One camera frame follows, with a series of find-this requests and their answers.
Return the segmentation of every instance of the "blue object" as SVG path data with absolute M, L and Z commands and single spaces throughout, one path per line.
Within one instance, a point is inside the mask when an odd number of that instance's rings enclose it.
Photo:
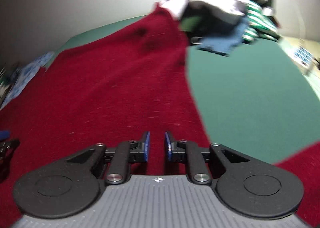
M 0 141 L 6 140 L 10 137 L 10 131 L 0 131 Z
M 144 160 L 148 162 L 149 157 L 149 143 L 150 143 L 150 131 L 147 134 L 146 141 L 144 143 Z
M 28 82 L 30 82 L 39 71 L 40 67 L 44 66 L 51 59 L 53 54 L 54 52 L 46 53 L 22 68 L 15 85 L 10 90 L 7 97 L 4 99 L 1 109 L 6 106 L 12 99 L 19 96 Z
M 305 64 L 310 64 L 312 61 L 312 54 L 301 46 L 295 51 L 294 56 L 301 59 Z
M 168 161 L 171 161 L 171 157 L 172 157 L 172 152 L 171 152 L 171 143 L 170 143 L 170 138 L 168 136 L 168 133 L 165 133 L 165 148 L 166 151 L 168 152 Z
M 247 27 L 246 16 L 241 17 L 235 26 L 218 20 L 210 33 L 202 39 L 198 49 L 228 56 L 233 47 L 242 43 L 242 35 Z

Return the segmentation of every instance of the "pile of clothes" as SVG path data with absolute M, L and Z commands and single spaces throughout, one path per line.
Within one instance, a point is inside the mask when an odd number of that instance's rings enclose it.
M 228 56 L 240 43 L 278 41 L 273 0 L 162 0 L 191 45 Z

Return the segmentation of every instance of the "blue patterned fabric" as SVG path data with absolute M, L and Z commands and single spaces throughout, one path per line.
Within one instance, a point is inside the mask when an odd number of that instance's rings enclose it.
M 1 109 L 5 107 L 12 99 L 18 97 L 28 82 L 30 82 L 39 71 L 40 67 L 44 66 L 53 55 L 54 52 L 46 53 L 22 68 L 15 85 L 3 101 Z

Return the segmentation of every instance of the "white wall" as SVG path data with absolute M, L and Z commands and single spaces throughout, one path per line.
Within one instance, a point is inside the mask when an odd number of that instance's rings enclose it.
M 0 63 L 29 62 L 72 36 L 147 14 L 159 0 L 0 0 Z M 320 41 L 320 0 L 299 0 L 306 38 Z M 276 0 L 287 36 L 299 36 L 293 0 Z

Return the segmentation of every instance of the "metal screw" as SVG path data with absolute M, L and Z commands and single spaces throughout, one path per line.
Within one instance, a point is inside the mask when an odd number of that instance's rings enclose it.
M 107 175 L 107 180 L 110 181 L 110 182 L 118 182 L 120 180 L 122 180 L 122 175 L 120 174 L 110 174 L 110 175 Z
M 193 177 L 194 180 L 198 181 L 198 182 L 206 182 L 208 181 L 210 178 L 208 175 L 206 174 L 196 174 L 194 177 Z

